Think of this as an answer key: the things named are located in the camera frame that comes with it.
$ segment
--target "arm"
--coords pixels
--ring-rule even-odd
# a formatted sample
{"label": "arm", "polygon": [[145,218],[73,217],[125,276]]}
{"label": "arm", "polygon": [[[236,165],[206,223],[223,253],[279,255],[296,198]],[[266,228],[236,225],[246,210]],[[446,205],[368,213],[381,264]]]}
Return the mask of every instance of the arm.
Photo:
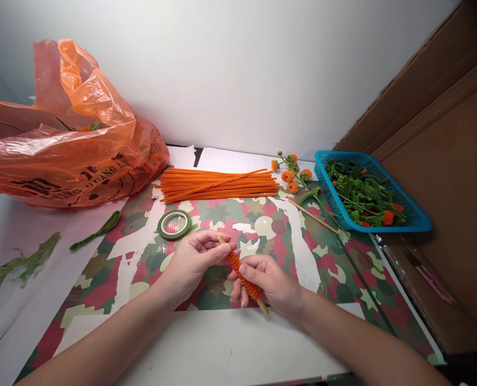
{"label": "arm", "polygon": [[[298,324],[366,384],[450,385],[397,338],[301,287],[271,256],[247,256],[241,261],[241,274],[262,289],[262,296],[274,309]],[[240,297],[245,307],[249,300],[235,272],[230,279],[234,280],[232,300]]]}
{"label": "arm", "polygon": [[220,245],[216,231],[186,236],[160,278],[86,337],[29,374],[19,386],[110,385],[189,298],[209,266],[236,243]]}

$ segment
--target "chopstick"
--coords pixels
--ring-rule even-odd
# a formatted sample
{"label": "chopstick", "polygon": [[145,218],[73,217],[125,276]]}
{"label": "chopstick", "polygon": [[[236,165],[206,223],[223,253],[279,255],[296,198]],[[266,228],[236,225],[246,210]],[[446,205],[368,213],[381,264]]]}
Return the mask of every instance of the chopstick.
{"label": "chopstick", "polygon": [[292,205],[294,205],[296,208],[299,208],[299,210],[301,212],[304,212],[306,213],[307,215],[309,215],[310,217],[312,217],[314,220],[316,220],[318,223],[324,225],[326,228],[328,228],[329,230],[331,230],[333,233],[335,234],[339,234],[339,231],[334,229],[332,226],[328,225],[326,222],[324,222],[324,220],[322,220],[321,218],[317,217],[317,216],[314,216],[313,214],[311,214],[309,211],[307,211],[305,208],[303,208],[302,206],[299,206],[298,204],[296,204],[294,201],[292,201],[291,199],[288,200]]}

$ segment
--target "blue plastic basket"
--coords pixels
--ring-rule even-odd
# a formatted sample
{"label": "blue plastic basket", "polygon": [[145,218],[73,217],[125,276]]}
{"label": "blue plastic basket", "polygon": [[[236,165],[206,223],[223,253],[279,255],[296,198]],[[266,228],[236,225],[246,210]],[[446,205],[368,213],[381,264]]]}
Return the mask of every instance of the blue plastic basket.
{"label": "blue plastic basket", "polygon": [[[315,165],[315,174],[326,196],[331,210],[335,213],[335,219],[344,229],[354,229],[365,233],[384,233],[384,232],[427,232],[431,230],[431,221],[421,208],[408,196],[401,186],[390,176],[389,173],[372,156],[360,152],[339,152],[339,151],[319,151],[315,153],[317,164]],[[375,175],[379,179],[389,179],[389,182],[383,187],[393,193],[394,202],[402,205],[404,214],[408,216],[406,223],[401,226],[390,227],[362,227],[356,224],[346,212],[344,204],[340,200],[335,187],[333,186],[328,173],[324,169],[326,164],[331,161],[345,162],[355,161],[367,169],[369,174]]]}

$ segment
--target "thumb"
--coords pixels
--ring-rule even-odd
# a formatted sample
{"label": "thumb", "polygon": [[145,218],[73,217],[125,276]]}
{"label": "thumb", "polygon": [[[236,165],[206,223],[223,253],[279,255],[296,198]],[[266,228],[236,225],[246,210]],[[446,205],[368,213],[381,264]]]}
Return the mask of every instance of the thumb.
{"label": "thumb", "polygon": [[262,289],[269,285],[270,278],[269,275],[267,275],[265,272],[254,269],[247,264],[241,264],[238,270],[240,271],[244,279],[250,281],[253,284],[256,284]]}
{"label": "thumb", "polygon": [[225,258],[226,256],[228,256],[228,254],[231,251],[232,251],[232,248],[229,246],[228,243],[221,244],[201,254],[201,258],[205,262],[206,266],[208,267],[215,264],[222,258]]}

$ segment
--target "finger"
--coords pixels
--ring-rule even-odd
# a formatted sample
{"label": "finger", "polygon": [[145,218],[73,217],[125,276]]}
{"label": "finger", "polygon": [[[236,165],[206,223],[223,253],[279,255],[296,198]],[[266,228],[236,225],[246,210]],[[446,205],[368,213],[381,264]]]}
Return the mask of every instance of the finger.
{"label": "finger", "polygon": [[221,244],[199,255],[198,259],[202,263],[202,269],[206,270],[208,267],[215,265],[219,260],[228,256],[231,252],[231,247],[228,243]]}
{"label": "finger", "polygon": [[269,287],[271,283],[271,278],[267,273],[257,270],[248,264],[241,264],[239,270],[244,279],[256,284],[260,288]]}
{"label": "finger", "polygon": [[270,255],[250,255],[240,260],[241,263],[250,265],[253,268],[256,268],[260,264],[265,264],[269,262],[275,262],[275,260]]}
{"label": "finger", "polygon": [[236,278],[238,278],[239,276],[237,275],[237,273],[235,272],[235,270],[232,270],[231,273],[229,274],[229,279],[230,280],[235,280]]}
{"label": "finger", "polygon": [[240,280],[233,282],[232,294],[229,296],[230,301],[237,301],[240,297]]}
{"label": "finger", "polygon": [[[236,242],[229,242],[228,244],[230,245],[230,247],[232,249],[237,249],[237,243]],[[203,245],[205,246],[206,249],[210,249],[210,248],[215,248],[215,247],[221,245],[221,243],[219,241],[210,240],[210,241],[205,242]]]}
{"label": "finger", "polygon": [[222,233],[222,232],[217,232],[217,231],[214,231],[212,229],[206,229],[204,231],[195,232],[195,233],[192,233],[190,236],[194,240],[200,242],[201,244],[204,244],[207,241],[217,241],[217,242],[219,242],[219,240],[217,239],[218,236],[222,236],[224,238],[224,241],[226,241],[226,242],[228,242],[232,239],[232,237],[230,235],[227,235],[227,234]]}
{"label": "finger", "polygon": [[[239,249],[235,249],[233,251],[233,253],[235,254],[235,256],[239,257],[240,256],[240,250]],[[229,261],[228,261],[228,255],[226,255],[226,257],[222,258],[221,260],[217,261],[214,265],[228,265],[229,264]]]}
{"label": "finger", "polygon": [[246,308],[249,303],[248,291],[245,287],[240,290],[240,308]]}

